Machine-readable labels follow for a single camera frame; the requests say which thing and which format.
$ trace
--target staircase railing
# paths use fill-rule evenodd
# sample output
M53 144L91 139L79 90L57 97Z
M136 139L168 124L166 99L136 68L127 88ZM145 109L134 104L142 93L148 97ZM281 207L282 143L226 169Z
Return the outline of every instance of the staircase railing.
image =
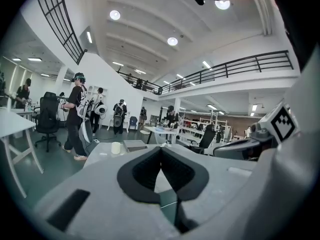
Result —
M84 53L72 27L65 0L38 0L52 31L72 59L79 64Z

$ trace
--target white cup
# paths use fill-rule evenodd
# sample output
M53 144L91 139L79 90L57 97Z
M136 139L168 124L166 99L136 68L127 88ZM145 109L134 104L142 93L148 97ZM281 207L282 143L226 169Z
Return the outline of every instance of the white cup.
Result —
M112 144L111 144L112 154L115 154L115 155L119 154L120 153L120 146L121 146L120 142L112 142Z

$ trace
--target black metal railing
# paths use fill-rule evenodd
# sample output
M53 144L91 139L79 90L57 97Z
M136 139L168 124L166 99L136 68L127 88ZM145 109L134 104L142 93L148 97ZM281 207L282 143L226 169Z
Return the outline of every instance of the black metal railing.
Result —
M130 74L125 74L122 72L118 72L118 74L122 76L131 86L138 90L150 92L155 95L162 94L162 87L157 84L132 76Z
M72 59L79 64L84 53L72 27L65 0L38 0L51 29Z
M226 63L204 69L178 79L162 87L162 94L183 88L215 81L218 78L230 78L236 74L262 71L274 71L277 68L294 69L288 56L288 50L280 50L239 58Z

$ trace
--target office chair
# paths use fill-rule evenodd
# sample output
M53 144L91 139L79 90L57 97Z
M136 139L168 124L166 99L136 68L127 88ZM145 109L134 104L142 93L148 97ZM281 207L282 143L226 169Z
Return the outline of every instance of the office chair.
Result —
M137 119L135 116L131 116L131 117L130 117L129 131L130 131L130 127L131 127L131 126L134 126L134 131L137 130L137 122L138 122L138 119Z
M199 146L191 146L191 150L198 154L205 154L205 149L209 148L212 143L214 137L216 135L215 127L213 124L209 124L205 128L204 135L199 143Z
M38 143L46 142L46 151L49 152L49 141L54 140L61 146L61 142L54 135L59 129L60 119L56 117L59 101L55 93L46 92L40 99L40 114L35 115L36 119L35 130L38 133L45 134L42 138L35 142L37 148Z

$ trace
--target chair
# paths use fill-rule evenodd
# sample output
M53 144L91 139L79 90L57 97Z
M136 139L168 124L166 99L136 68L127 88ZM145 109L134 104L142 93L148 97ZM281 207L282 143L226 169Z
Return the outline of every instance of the chair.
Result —
M134 126L134 131L137 130L137 122L138 122L138 119L137 119L135 116L131 116L131 117L130 117L129 131L130 131L130 127L131 127L131 126Z
M35 142L34 146L36 148L38 147L38 143L46 142L46 151L49 152L50 140L55 140L61 146L61 142L54 135L58 131L60 124L60 119L56 117L58 105L57 96L52 92L46 92L40 99L40 114L35 115L33 118L36 119L35 130L38 133L45 134L45 136L42 136L40 140Z
M216 135L216 131L214 130L214 126L212 124L209 124L205 128L204 135L199 143L199 146L191 146L191 150L198 154L205 154L205 149L209 148L210 144L214 140L214 137Z

